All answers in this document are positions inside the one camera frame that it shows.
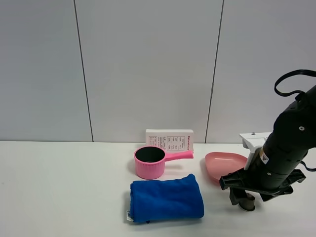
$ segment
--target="white box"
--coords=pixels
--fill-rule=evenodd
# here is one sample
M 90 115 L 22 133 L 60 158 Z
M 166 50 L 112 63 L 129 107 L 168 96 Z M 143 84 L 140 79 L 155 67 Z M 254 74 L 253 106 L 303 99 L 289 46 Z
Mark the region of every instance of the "white box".
M 193 151 L 193 130 L 146 129 L 146 146 L 155 146 L 169 153 Z

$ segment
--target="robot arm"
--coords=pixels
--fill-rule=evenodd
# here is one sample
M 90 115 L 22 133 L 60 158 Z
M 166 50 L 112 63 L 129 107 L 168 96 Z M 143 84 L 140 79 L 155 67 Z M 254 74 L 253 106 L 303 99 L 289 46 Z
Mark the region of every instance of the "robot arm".
M 309 149 L 316 147 L 316 86 L 306 93 L 299 90 L 279 92 L 277 85 L 294 75 L 316 77 L 316 72 L 296 70 L 277 80 L 276 93 L 281 96 L 298 93 L 296 101 L 278 116 L 273 132 L 252 158 L 248 169 L 240 169 L 220 179 L 222 190 L 230 188 L 232 204 L 239 204 L 245 210 L 254 209 L 254 197 L 246 190 L 260 193 L 263 201 L 268 201 L 291 194 L 291 184 L 305 179 L 305 175 L 295 167 Z

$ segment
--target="pink bowl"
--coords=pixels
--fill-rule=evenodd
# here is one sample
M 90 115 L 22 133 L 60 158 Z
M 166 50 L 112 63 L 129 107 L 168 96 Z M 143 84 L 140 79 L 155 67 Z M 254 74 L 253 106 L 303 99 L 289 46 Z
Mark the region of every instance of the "pink bowl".
M 246 157 L 235 153 L 211 152 L 205 156 L 207 173 L 218 185 L 222 176 L 244 168 L 246 162 Z

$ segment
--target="white bracket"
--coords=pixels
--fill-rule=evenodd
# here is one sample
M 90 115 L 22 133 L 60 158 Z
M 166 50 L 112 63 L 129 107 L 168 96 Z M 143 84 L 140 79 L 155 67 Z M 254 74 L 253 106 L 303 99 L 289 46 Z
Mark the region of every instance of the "white bracket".
M 244 167 L 244 170 L 247 170 L 249 168 L 252 158 L 260 152 L 260 149 L 263 147 L 270 134 L 270 132 L 253 132 L 239 134 L 239 136 L 242 138 L 243 147 L 250 150 L 250 154 L 248 156 L 248 160 Z

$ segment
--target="warning label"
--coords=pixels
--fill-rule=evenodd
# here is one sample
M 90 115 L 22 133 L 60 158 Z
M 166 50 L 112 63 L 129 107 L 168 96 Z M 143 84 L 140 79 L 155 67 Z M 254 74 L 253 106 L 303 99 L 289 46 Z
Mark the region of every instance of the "warning label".
M 267 164 L 269 161 L 269 158 L 267 157 L 267 155 L 264 153 L 263 148 L 261 148 L 260 150 L 260 159 L 262 160 L 262 162 L 264 164 Z

